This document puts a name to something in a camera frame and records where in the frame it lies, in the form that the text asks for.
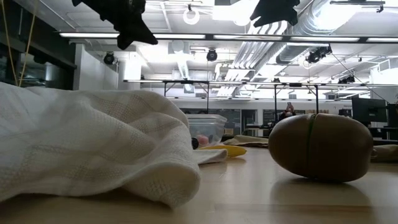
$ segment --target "metal frame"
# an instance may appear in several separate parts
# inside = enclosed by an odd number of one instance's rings
[[[164,96],[166,96],[166,93],[173,88],[173,86],[176,83],[181,83],[181,84],[199,84],[200,87],[203,88],[203,90],[207,93],[207,97],[206,98],[202,98],[204,100],[207,101],[207,113],[209,113],[209,99],[210,99],[210,85],[212,83],[220,83],[220,82],[216,82],[216,81],[202,81],[202,80],[123,80],[124,82],[133,82],[133,83],[164,83]],[[172,86],[170,86],[169,88],[167,88],[167,84],[168,83],[173,83]],[[358,86],[369,86],[369,87],[397,87],[398,85],[380,85],[380,84],[334,84],[334,83],[272,83],[272,82],[264,82],[264,83],[257,83],[257,82],[240,82],[239,84],[237,84],[237,82],[222,82],[225,85],[273,85],[274,86],[274,102],[275,102],[275,122],[278,122],[278,115],[277,115],[277,95],[278,95],[278,91],[277,91],[277,87],[279,85],[283,86],[281,89],[290,86],[290,87],[302,87],[302,86],[306,86],[314,95],[315,95],[315,103],[316,103],[316,107],[317,107],[317,114],[319,113],[319,93],[318,93],[318,89],[319,86],[352,86],[352,87],[358,87]],[[201,85],[201,84],[206,84],[207,85],[207,90]],[[315,87],[315,92],[313,92],[309,87],[310,86],[314,86]],[[174,97],[175,99],[186,99],[184,97]],[[216,98],[217,100],[232,100],[232,98]]]
[[[71,40],[95,39],[116,40],[118,33],[99,32],[60,32],[62,37]],[[386,36],[322,36],[322,35],[253,35],[253,34],[184,34],[155,33],[157,40],[204,40],[204,41],[246,41],[283,42],[311,44],[398,44],[398,37]]]
[[[181,84],[194,84],[194,83],[198,83],[199,85],[200,85],[200,87],[202,87],[203,88],[203,90],[207,93],[207,109],[206,109],[206,112],[207,112],[207,114],[209,113],[209,92],[210,92],[210,82],[209,81],[205,81],[205,82],[203,82],[203,81],[197,81],[197,82],[194,82],[194,81],[190,81],[190,80],[179,80],[179,81],[175,81],[175,80],[163,80],[163,83],[164,83],[164,96],[165,97],[167,97],[166,96],[166,93],[171,89],[171,88],[173,88],[173,86],[176,84],[176,83],[181,83]],[[167,88],[167,84],[168,83],[173,83],[173,85],[172,86],[170,86],[169,88]],[[207,84],[207,90],[201,85],[201,84]]]

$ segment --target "person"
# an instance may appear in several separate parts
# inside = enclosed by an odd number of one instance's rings
[[[287,107],[286,110],[284,110],[282,112],[282,114],[279,115],[279,121],[282,121],[285,118],[291,117],[291,116],[295,116],[296,113],[294,111],[294,106],[292,105],[292,103],[287,103]]]

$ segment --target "desk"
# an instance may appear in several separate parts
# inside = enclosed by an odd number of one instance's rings
[[[21,195],[0,204],[7,224],[397,223],[398,165],[374,164],[349,184],[321,184],[279,167],[266,149],[201,166],[199,192],[171,210],[117,190],[86,198]]]
[[[370,130],[373,137],[379,137],[379,136],[377,136],[377,134],[379,133],[379,130],[380,130],[381,137],[383,139],[391,139],[391,136],[388,137],[387,133],[395,133],[395,134],[398,133],[398,128],[368,128],[368,129]]]
[[[244,127],[244,130],[242,131],[242,135],[245,135],[248,131],[256,131],[256,136],[258,136],[257,131],[260,130],[269,131],[269,128],[267,126],[260,125],[246,125],[246,127]]]

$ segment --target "black rod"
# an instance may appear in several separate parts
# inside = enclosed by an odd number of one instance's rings
[[[276,95],[278,93],[276,92],[276,86],[277,85],[274,85],[274,90],[275,90],[275,96],[274,96],[274,98],[275,98],[275,123],[278,122],[278,112],[277,112],[277,102],[276,102]]]
[[[318,97],[318,86],[315,86],[315,96],[317,98],[317,114],[319,113],[319,97]]]
[[[209,94],[210,94],[210,84],[207,84],[207,114],[209,114]]]

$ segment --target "white cloth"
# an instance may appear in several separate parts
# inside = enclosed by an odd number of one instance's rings
[[[176,207],[196,194],[198,163],[225,158],[226,151],[194,151],[187,118],[156,93],[0,83],[0,202],[123,187]]]

